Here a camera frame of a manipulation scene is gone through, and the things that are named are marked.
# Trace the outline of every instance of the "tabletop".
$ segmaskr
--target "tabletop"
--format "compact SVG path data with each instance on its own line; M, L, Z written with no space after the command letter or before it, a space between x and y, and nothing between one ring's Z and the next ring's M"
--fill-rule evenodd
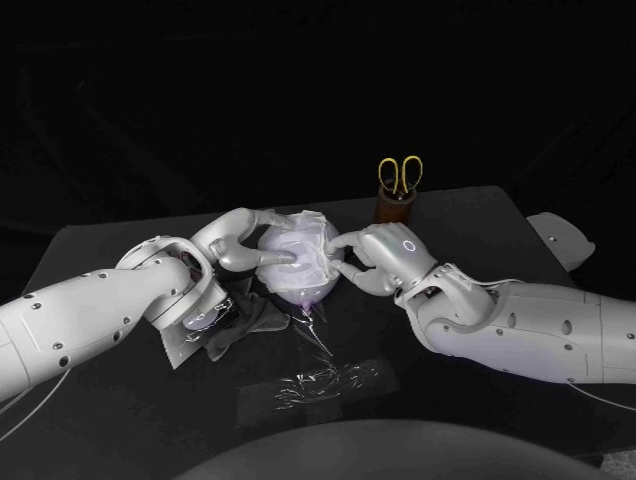
M277 212L321 211L344 233L372 223L375 203L375 198L367 198L280 207ZM221 215L67 227L26 291L113 268L143 240L156 235L191 237ZM410 227L433 256L457 264L473 278L574 286L501 188L421 193ZM220 272L220 278L235 277ZM380 362L394 374L393 388L331 401L336 410L328 420L407 418L457 423L571 455L636 447L636 412L596 401L567 385L432 353L393 298L370 296L342 279L323 301L323 312L335 362ZM248 441L321 421L310 408L261 422L240 421L243 392L296 375L300 365L296 335L286 329L251 334L217 363L198 352L173 370L158 330L137 326L122 345L74 368L38 413L2 442L0 478L175 477ZM0 432L32 411L57 382L39 385L3 415Z

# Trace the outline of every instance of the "robotic hand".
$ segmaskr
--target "robotic hand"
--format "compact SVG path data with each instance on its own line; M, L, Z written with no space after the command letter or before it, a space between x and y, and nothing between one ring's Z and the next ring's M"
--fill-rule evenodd
M429 350L548 382L636 384L636 302L514 279L479 282L397 223L335 238L331 253L348 245L377 268L335 267L368 293L394 293Z
M214 333L234 310L214 264L238 272L296 261L292 253L241 245L260 225L295 227L284 216L240 208L192 240L159 236L116 269L84 273L0 306L0 402L119 344L140 318L165 342L166 332Z

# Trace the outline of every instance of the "clear plastic sheet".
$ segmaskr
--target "clear plastic sheet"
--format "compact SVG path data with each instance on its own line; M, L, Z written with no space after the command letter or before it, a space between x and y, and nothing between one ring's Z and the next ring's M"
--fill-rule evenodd
M342 402L384 395L400 389L385 359L341 364L329 348L329 330L322 303L309 310L295 307L293 331L300 354L300 372L240 390L238 426L308 415L308 424L342 416Z

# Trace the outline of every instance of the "plastic bag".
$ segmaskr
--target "plastic bag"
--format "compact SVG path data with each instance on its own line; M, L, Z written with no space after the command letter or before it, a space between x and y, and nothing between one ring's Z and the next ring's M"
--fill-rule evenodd
M309 311L336 285L341 274L331 261L344 260L344 250L335 255L328 254L328 243L339 232L322 213L305 210L289 218L296 222L296 228L270 227L259 246L261 250L292 252L296 263L259 267L257 277L270 292Z

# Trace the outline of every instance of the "robot forearm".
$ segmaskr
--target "robot forearm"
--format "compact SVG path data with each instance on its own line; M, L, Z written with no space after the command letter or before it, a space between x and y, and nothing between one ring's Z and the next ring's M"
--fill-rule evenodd
M514 282L491 295L456 277L436 268L397 299L433 352L550 382L636 384L636 302Z
M97 270L3 305L0 402L117 345L189 280L188 266L166 257L137 270Z

